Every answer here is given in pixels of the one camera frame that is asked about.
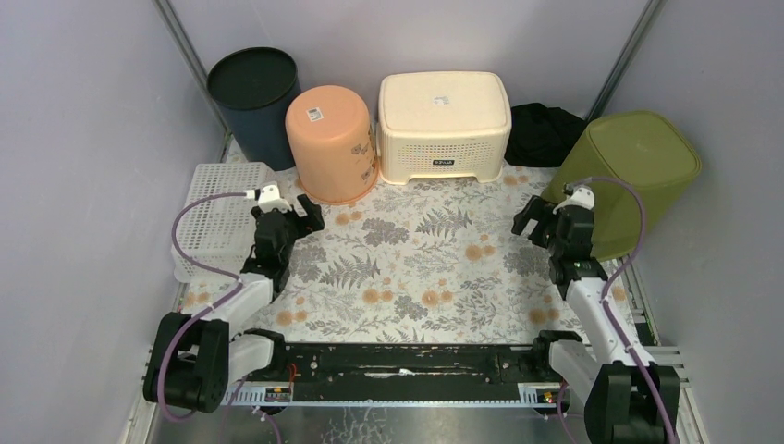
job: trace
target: upside-down orange bucket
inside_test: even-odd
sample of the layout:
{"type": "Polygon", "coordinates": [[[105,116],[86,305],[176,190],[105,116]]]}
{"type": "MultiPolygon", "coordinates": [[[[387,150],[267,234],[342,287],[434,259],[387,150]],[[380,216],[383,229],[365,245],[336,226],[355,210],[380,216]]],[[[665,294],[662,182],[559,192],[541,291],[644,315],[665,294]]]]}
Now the upside-down orange bucket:
{"type": "Polygon", "coordinates": [[[342,86],[319,86],[294,99],[286,132],[302,188],[324,204],[359,200],[378,177],[370,114],[342,86]]]}

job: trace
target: black cloth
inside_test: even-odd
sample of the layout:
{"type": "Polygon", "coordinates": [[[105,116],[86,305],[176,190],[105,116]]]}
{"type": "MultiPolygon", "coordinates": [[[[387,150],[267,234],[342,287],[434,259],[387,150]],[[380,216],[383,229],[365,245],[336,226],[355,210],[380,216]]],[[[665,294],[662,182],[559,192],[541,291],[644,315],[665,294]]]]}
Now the black cloth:
{"type": "Polygon", "coordinates": [[[587,123],[561,108],[512,106],[512,131],[504,158],[518,167],[560,167],[587,123]]]}

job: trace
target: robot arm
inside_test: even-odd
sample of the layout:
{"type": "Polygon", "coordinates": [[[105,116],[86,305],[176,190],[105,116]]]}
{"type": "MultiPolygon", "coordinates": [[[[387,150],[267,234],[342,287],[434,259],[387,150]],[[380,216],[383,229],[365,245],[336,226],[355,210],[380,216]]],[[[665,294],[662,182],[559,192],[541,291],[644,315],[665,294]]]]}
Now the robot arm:
{"type": "MultiPolygon", "coordinates": [[[[170,405],[211,413],[220,405],[229,382],[256,370],[263,369],[272,377],[286,372],[280,358],[283,336],[261,329],[242,332],[241,327],[277,298],[288,281],[294,242],[324,229],[324,219],[321,206],[304,194],[297,199],[306,216],[297,215],[275,184],[248,193],[258,204],[251,210],[256,224],[254,245],[239,274],[242,291],[193,324],[178,343],[165,379],[170,405]]],[[[190,311],[173,312],[161,320],[142,388],[147,401],[157,401],[155,384],[165,349],[194,309],[190,311]]]]}
{"type": "Polygon", "coordinates": [[[591,256],[594,194],[583,186],[567,195],[558,205],[533,197],[515,216],[512,232],[520,235],[528,222],[537,222],[528,239],[550,252],[550,280],[580,319],[593,356],[573,332],[543,331],[534,347],[585,405],[585,428],[593,443],[664,443],[664,420],[627,349],[641,358],[670,418],[677,414],[680,378],[672,367],[657,365],[625,323],[608,316],[607,311],[621,318],[615,301],[602,299],[607,275],[591,256]],[[631,341],[628,348],[618,329],[631,341]]]}

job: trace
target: light purple wall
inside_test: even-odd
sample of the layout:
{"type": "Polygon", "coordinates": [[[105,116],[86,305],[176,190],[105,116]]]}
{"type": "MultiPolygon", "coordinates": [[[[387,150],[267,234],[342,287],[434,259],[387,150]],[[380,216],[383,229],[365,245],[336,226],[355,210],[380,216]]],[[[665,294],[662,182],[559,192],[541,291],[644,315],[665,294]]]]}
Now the light purple wall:
{"type": "Polygon", "coordinates": [[[150,0],[0,5],[0,441],[116,442],[210,113],[150,0]]]}
{"type": "Polygon", "coordinates": [[[346,86],[373,111],[389,74],[488,70],[513,105],[542,101],[581,115],[645,3],[172,0],[207,69],[242,48],[276,46],[297,60],[303,88],[346,86]]]}
{"type": "Polygon", "coordinates": [[[784,2],[669,1],[608,112],[669,117],[703,174],[641,259],[714,443],[781,442],[784,2]]]}

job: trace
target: olive green bin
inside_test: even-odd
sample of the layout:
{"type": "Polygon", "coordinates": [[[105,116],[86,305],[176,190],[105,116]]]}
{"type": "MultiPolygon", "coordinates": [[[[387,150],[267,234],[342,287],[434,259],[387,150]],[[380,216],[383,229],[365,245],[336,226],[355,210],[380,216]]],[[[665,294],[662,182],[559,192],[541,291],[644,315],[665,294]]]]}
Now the olive green bin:
{"type": "MultiPolygon", "coordinates": [[[[629,182],[647,212],[647,231],[697,177],[702,163],[680,132],[650,111],[633,111],[591,122],[542,197],[560,203],[563,186],[588,177],[629,182]]],[[[634,198],[617,184],[593,182],[594,256],[602,261],[630,253],[640,232],[634,198]]]]}

